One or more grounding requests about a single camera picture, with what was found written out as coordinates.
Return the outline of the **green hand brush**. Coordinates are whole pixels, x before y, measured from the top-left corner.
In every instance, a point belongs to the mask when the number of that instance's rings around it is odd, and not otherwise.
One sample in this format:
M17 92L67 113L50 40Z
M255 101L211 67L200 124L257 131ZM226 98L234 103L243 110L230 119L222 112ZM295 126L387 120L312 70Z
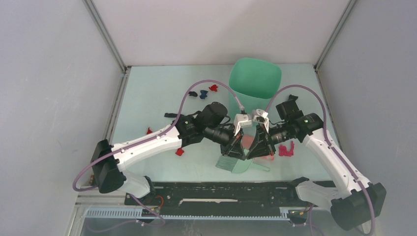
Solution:
M240 160L228 156L220 156L215 166L232 174L242 174L251 168L263 172L270 171L269 167L254 163L252 159Z

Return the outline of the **pink dustpan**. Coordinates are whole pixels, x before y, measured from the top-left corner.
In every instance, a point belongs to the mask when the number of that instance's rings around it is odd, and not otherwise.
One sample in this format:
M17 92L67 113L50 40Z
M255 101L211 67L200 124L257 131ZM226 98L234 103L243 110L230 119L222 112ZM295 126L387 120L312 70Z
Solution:
M241 141L243 148L246 150L249 150L253 141L254 141L254 137L249 136L249 135L244 135ZM261 156L260 159L263 159L266 161L273 161L274 155Z

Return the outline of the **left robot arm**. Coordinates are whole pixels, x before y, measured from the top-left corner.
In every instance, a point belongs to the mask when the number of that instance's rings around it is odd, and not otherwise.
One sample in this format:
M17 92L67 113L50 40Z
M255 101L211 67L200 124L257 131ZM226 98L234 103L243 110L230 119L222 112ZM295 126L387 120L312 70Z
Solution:
M132 174L128 168L159 153L200 143L204 138L219 144L222 155L244 160L242 129L251 126L251 118L237 114L233 124L222 124L227 114L224 105L212 102L202 111L180 115L171 125L141 138L114 145L107 139L98 142L91 163L99 192L123 191L144 205L153 203L155 191L150 178Z

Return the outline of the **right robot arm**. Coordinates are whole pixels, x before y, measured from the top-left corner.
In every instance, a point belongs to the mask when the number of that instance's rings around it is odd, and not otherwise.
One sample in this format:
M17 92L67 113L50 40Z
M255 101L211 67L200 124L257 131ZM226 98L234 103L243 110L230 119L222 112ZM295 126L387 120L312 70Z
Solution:
M257 124L256 135L247 158L274 154L275 146L297 139L319 160L335 187L320 186L306 177L290 183L286 192L288 203L294 206L303 201L330 212L336 224L348 231L380 216L387 191L381 183L372 184L335 144L315 113L304 115L296 101L287 100L276 106L283 123L270 127L268 113L253 110L252 121Z

